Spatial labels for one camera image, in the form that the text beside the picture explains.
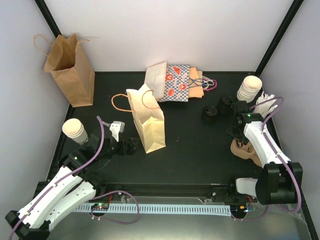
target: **checkered gift bag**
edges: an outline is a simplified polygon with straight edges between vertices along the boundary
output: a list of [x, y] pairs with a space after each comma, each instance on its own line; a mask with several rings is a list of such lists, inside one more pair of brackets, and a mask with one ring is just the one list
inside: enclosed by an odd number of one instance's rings
[[159, 102], [188, 102], [189, 65], [168, 65], [166, 67], [163, 98]]

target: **white paper cup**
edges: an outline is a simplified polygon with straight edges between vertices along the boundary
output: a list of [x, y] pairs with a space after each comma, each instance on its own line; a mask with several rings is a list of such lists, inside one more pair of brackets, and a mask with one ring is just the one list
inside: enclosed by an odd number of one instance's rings
[[84, 144], [88, 142], [89, 137], [84, 125], [76, 118], [71, 118], [62, 126], [62, 132], [77, 144]]
[[259, 88], [259, 89], [250, 89], [250, 88], [248, 88], [246, 85], [244, 85], [244, 84], [242, 84], [241, 86], [240, 86], [240, 88], [244, 91], [244, 92], [247, 92], [247, 93], [257, 93], [257, 92], [259, 92], [260, 91], [260, 89], [261, 88]]
[[242, 84], [239, 89], [247, 94], [257, 94], [260, 91], [260, 89], [248, 89], [244, 84]]
[[256, 95], [253, 96], [246, 96], [240, 90], [236, 94], [236, 98], [240, 101], [246, 101], [247, 103], [252, 102], [255, 99]]
[[261, 89], [262, 87], [262, 81], [260, 78], [256, 76], [246, 76], [243, 80], [243, 84], [248, 88], [252, 90]]
[[239, 95], [242, 95], [244, 98], [254, 98], [257, 94], [256, 93], [247, 93], [247, 92], [244, 92], [244, 91], [241, 91], [239, 90]]

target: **white wall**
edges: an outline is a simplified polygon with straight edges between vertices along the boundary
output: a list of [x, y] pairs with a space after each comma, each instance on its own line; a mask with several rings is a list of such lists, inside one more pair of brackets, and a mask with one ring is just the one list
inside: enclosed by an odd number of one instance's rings
[[302, 190], [320, 233], [320, 1], [304, 1], [261, 78], [284, 97], [274, 117], [284, 152], [303, 167]]
[[255, 71], [293, 0], [46, 0], [62, 34], [95, 71], [159, 62], [203, 71]]
[[[5, 215], [46, 180], [68, 102], [33, 45], [36, 34], [54, 40], [35, 2], [1, 1], [0, 19], [0, 239], [7, 239]], [[39, 45], [49, 51], [45, 41]]]

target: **light tan paper bag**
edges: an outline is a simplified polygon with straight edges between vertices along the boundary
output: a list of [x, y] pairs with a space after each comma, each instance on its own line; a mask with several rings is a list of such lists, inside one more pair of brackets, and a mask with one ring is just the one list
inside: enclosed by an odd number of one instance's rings
[[[127, 95], [114, 95], [111, 103], [119, 111], [132, 113], [145, 152], [148, 154], [165, 147], [165, 117], [153, 95], [153, 90], [144, 84], [139, 90], [127, 89], [126, 92]], [[131, 110], [115, 106], [114, 98], [118, 96], [128, 98]]]
[[[36, 38], [43, 37], [51, 46], [49, 55], [36, 45]], [[51, 73], [54, 80], [75, 107], [91, 106], [94, 100], [95, 71], [76, 34], [69, 38], [59, 35], [51, 45], [45, 36], [38, 34], [33, 37], [33, 44], [47, 56], [44, 71]]]

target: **black table surface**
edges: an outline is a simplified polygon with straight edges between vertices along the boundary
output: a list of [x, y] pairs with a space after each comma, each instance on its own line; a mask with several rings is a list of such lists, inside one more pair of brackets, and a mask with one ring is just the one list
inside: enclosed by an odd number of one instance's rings
[[[98, 170], [108, 183], [126, 184], [179, 184], [211, 185], [227, 184], [232, 177], [257, 178], [261, 168], [250, 159], [241, 159], [231, 153], [232, 138], [226, 134], [231, 116], [219, 116], [212, 123], [201, 118], [204, 107], [217, 105], [222, 95], [236, 97], [243, 79], [248, 73], [207, 73], [206, 77], [217, 81], [217, 88], [205, 92], [202, 98], [189, 98], [188, 102], [160, 102], [164, 114], [166, 147], [145, 153], [141, 143], [132, 156], [112, 157]], [[72, 118], [79, 119], [88, 135], [99, 128], [96, 116], [111, 123], [125, 123], [123, 136], [139, 138], [130, 112], [116, 110], [111, 104], [115, 94], [126, 89], [139, 89], [144, 83], [144, 73], [97, 73], [93, 106], [77, 107]], [[115, 104], [129, 109], [128, 99], [118, 97]], [[62, 156], [79, 147], [67, 138]]]

